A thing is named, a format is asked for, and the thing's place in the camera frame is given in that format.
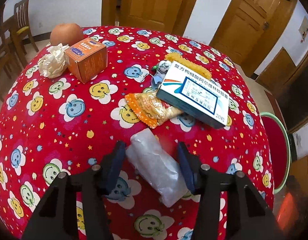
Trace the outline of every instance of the small figurine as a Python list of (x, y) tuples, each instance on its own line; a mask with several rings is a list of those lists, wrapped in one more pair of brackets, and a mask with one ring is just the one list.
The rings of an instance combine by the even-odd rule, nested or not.
[(154, 76), (152, 76), (151, 86), (153, 90), (157, 90), (159, 85), (163, 82), (163, 79), (169, 70), (172, 62), (169, 60), (162, 60), (156, 66), (153, 67), (153, 70), (156, 70)]

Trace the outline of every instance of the chair seat cushion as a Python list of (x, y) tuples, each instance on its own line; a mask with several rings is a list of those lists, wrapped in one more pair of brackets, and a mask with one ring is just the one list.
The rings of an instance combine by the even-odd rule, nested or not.
[(267, 116), (261, 117), (268, 138), (275, 188), (284, 181), (287, 167), (287, 146), (284, 134), (278, 123)]
[(19, 29), (16, 33), (17, 33), (18, 35), (20, 35), (22, 32), (26, 31), (26, 30), (29, 29), (29, 28), (30, 28), (29, 26), (24, 26), (24, 27), (22, 27), (21, 29)]

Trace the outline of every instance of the snack packet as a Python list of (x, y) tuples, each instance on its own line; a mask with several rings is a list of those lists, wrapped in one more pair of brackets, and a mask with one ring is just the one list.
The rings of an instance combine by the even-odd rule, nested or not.
[(185, 67), (190, 68), (191, 70), (195, 71), (199, 75), (203, 76), (204, 78), (211, 80), (212, 74), (203, 66), (197, 65), (188, 59), (183, 58), (180, 54), (177, 52), (172, 52), (165, 55), (165, 60), (169, 60), (170, 62), (177, 61), (178, 63), (181, 63)]
[(183, 112), (158, 99), (156, 93), (157, 91), (130, 93), (125, 96), (127, 104), (136, 116), (152, 129)]

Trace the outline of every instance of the white wall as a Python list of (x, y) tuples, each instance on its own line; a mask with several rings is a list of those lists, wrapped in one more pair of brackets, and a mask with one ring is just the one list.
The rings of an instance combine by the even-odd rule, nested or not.
[(308, 123), (293, 133), (295, 140), (297, 159), (308, 155)]
[[(7, 0), (4, 20), (13, 15), (14, 4)], [(29, 21), (32, 35), (48, 33), (59, 23), (75, 22), (81, 27), (101, 24), (102, 0), (30, 0)]]
[(209, 44), (231, 0), (196, 0), (184, 37)]
[(277, 55), (277, 53), (282, 47), (286, 49), (296, 66), (300, 63), (308, 50), (308, 33), (305, 38), (305, 41), (303, 43), (300, 42), (302, 37), (299, 32), (299, 27), (302, 23), (304, 16), (306, 16), (308, 19), (308, 13), (305, 11), (302, 4), (297, 1), (295, 10), (283, 34), (278, 39), (277, 43), (272, 48), (267, 57), (255, 70), (255, 73), (257, 75), (259, 75), (268, 66), (268, 64), (274, 59), (274, 57)]

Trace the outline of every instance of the plastic bag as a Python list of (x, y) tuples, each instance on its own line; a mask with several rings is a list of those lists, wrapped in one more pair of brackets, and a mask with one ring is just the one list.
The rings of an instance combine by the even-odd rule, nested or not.
[(69, 47), (69, 45), (63, 46), (62, 43), (49, 47), (47, 51), (50, 54), (45, 54), (37, 63), (40, 74), (48, 78), (62, 75), (67, 68), (64, 50)]
[(140, 175), (161, 194), (165, 206), (171, 207), (188, 191), (179, 164), (162, 149), (149, 128), (131, 136), (126, 156)]

